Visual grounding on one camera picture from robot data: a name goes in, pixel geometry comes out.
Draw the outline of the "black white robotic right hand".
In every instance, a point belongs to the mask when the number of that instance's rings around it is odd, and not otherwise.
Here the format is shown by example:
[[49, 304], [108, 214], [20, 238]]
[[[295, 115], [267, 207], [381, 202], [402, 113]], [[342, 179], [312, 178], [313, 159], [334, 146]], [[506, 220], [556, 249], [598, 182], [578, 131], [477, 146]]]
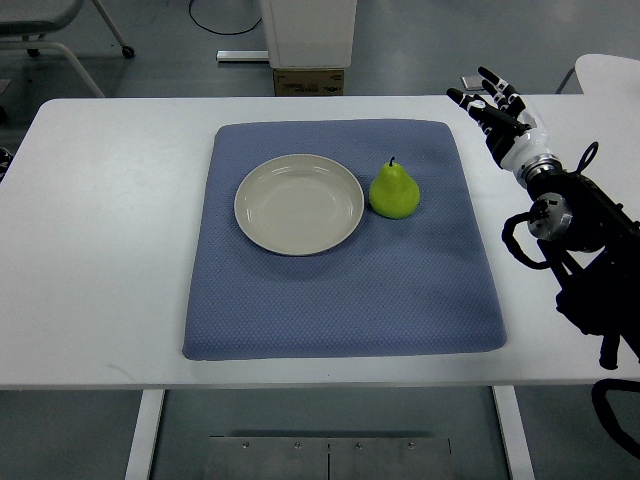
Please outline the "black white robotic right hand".
[[449, 88], [446, 95], [477, 123], [491, 157], [508, 170], [506, 158], [515, 153], [517, 142], [534, 130], [534, 121], [525, 119], [526, 104], [512, 84], [482, 66], [478, 73], [492, 103], [479, 94], [469, 95], [456, 88]]

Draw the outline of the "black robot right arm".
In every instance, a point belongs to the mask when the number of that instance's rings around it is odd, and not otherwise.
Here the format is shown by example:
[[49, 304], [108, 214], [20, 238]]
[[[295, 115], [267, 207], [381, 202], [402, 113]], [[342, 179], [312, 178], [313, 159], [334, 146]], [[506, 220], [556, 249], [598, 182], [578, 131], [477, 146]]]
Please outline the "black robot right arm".
[[583, 172], [599, 145], [592, 143], [573, 171], [551, 154], [521, 166], [516, 177], [533, 201], [504, 223], [511, 255], [533, 270], [549, 269], [560, 291], [556, 309], [583, 334], [602, 339], [600, 365], [617, 367], [626, 342], [639, 350], [639, 224]]

